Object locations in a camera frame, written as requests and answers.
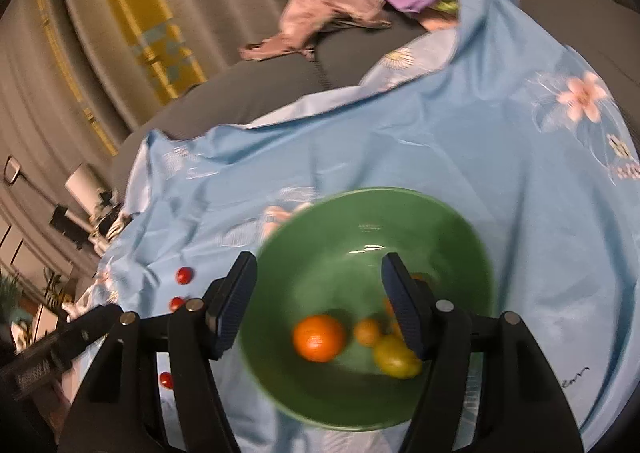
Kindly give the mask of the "red tomato bottom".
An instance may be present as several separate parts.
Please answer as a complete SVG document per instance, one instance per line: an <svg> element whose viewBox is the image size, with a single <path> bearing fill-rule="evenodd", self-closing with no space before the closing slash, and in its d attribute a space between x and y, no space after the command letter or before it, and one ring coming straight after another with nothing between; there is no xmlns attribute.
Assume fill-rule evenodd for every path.
<svg viewBox="0 0 640 453"><path fill-rule="evenodd" d="M160 384L168 390L174 389L174 380L172 379L172 375L169 372L162 372L158 375L158 380Z"/></svg>

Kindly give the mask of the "red tomato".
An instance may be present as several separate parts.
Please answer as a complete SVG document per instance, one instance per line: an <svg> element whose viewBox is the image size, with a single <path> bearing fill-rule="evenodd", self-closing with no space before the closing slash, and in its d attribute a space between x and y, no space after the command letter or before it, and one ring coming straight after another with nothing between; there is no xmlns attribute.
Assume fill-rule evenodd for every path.
<svg viewBox="0 0 640 453"><path fill-rule="evenodd" d="M184 300L181 297L174 297L170 300L169 303L169 310L171 312L175 312L177 311L180 307L182 307L184 304L186 303L186 300Z"/></svg>
<svg viewBox="0 0 640 453"><path fill-rule="evenodd" d="M188 285L194 277L193 269L190 267L181 267L176 272L176 282L180 285Z"/></svg>
<svg viewBox="0 0 640 453"><path fill-rule="evenodd" d="M172 375L169 372L162 372L158 375L158 380L160 384L168 390L174 389L174 380L172 379Z"/></svg>

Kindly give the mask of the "yellow-green fruit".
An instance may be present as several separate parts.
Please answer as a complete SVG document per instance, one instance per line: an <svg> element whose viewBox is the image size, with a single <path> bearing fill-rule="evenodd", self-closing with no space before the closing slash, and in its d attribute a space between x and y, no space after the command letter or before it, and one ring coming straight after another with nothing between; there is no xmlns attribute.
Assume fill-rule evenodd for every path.
<svg viewBox="0 0 640 453"><path fill-rule="evenodd" d="M386 335L372 348L373 361L385 375L396 379L418 376L423 362L395 335Z"/></svg>

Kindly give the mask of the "small orange-yellow fruit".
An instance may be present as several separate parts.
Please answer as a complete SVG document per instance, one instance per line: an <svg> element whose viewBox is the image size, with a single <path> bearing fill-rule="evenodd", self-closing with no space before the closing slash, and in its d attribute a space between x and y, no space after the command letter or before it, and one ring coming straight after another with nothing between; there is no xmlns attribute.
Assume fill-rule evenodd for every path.
<svg viewBox="0 0 640 453"><path fill-rule="evenodd" d="M373 348L384 336L380 322L374 317L360 320L352 331L354 339L363 347Z"/></svg>

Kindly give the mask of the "green bowl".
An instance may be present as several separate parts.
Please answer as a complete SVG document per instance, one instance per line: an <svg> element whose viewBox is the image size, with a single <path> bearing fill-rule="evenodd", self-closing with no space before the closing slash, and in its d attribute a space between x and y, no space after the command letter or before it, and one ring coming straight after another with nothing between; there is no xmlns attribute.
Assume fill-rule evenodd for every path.
<svg viewBox="0 0 640 453"><path fill-rule="evenodd" d="M383 257L396 253L439 298L480 315L495 306L486 247L457 211L420 193L375 187L327 198L274 230L257 257L257 282L240 330L244 364L288 416L329 429L395 426L413 414L425 377L384 375L352 329L388 325ZM336 358L314 363L294 348L296 325L328 314L343 326Z"/></svg>

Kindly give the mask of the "clutter pile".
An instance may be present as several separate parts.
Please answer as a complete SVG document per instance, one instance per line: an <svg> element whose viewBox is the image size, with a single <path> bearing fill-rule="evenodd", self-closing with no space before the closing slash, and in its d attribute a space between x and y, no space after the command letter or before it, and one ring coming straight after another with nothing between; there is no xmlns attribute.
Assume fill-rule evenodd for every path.
<svg viewBox="0 0 640 453"><path fill-rule="evenodd" d="M124 211L124 204L115 191L98 190L98 202L87 221L63 205L56 205L49 224L71 241L78 251L91 248L102 257L132 217Z"/></svg>

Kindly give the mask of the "white lamp shade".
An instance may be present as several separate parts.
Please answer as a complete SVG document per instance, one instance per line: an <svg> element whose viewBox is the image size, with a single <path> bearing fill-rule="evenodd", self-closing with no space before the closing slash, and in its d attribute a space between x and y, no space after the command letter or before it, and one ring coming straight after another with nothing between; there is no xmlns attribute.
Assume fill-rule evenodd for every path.
<svg viewBox="0 0 640 453"><path fill-rule="evenodd" d="M102 205L102 194L106 192L101 179L88 164L81 164L66 179L65 188L89 217Z"/></svg>

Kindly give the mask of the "light blue floral cloth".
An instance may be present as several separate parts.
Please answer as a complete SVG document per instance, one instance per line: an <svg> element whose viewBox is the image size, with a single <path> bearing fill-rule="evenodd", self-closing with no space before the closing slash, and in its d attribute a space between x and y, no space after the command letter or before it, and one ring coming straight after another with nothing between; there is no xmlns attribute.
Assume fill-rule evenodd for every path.
<svg viewBox="0 0 640 453"><path fill-rule="evenodd" d="M604 78L516 2L245 126L150 133L127 187L134 219L79 306L163 314L297 213L372 186L433 196L472 225L492 312L524 317L594 447L639 380L639 158Z"/></svg>

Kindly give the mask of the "grey yellow curtain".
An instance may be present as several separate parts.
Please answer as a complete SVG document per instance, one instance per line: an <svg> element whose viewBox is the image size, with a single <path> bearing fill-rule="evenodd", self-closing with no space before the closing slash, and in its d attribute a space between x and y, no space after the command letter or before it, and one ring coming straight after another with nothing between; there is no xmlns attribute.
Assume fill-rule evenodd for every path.
<svg viewBox="0 0 640 453"><path fill-rule="evenodd" d="M55 202L81 164L274 34L288 0L10 0L1 19L1 152Z"/></svg>

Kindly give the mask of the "grey sofa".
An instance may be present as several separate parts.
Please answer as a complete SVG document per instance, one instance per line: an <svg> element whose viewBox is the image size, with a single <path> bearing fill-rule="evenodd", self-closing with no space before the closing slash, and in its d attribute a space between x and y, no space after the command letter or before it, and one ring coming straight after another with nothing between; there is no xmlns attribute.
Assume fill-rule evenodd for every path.
<svg viewBox="0 0 640 453"><path fill-rule="evenodd" d="M552 36L577 50L600 74L631 136L639 136L639 0L520 0L521 8ZM158 129L191 139L217 124L248 124L303 95L357 83L384 53L423 34L415 20L392 13L390 28L347 29L320 39L317 58L299 54L239 62L171 102L129 135L111 170L125 191L138 148Z"/></svg>

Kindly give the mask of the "pink garment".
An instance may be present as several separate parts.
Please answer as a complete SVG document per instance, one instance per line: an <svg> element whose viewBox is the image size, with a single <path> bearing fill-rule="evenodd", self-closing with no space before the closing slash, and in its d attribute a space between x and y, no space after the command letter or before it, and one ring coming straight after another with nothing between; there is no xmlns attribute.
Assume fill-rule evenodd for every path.
<svg viewBox="0 0 640 453"><path fill-rule="evenodd" d="M298 53L314 59L318 35L347 28L385 29L392 23L383 0L288 0L278 32L239 48L244 61L265 61Z"/></svg>

